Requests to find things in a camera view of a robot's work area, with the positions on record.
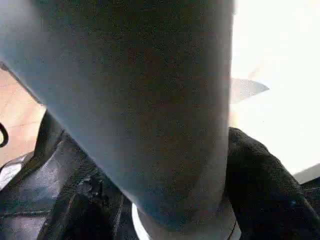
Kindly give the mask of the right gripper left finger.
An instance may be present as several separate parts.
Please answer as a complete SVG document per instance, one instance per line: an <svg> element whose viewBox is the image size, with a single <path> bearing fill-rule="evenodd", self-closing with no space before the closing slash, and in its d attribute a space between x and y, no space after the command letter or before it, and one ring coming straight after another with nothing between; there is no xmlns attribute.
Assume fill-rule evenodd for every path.
<svg viewBox="0 0 320 240"><path fill-rule="evenodd" d="M41 230L43 240L136 240L132 203L101 172L62 189Z"/></svg>

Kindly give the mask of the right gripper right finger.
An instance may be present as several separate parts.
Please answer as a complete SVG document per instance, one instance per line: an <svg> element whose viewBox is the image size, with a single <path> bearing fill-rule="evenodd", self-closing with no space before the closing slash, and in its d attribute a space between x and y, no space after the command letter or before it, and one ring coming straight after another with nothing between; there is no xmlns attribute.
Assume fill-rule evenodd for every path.
<svg viewBox="0 0 320 240"><path fill-rule="evenodd" d="M228 130L226 187L242 240L318 240L320 180L299 184L238 128Z"/></svg>

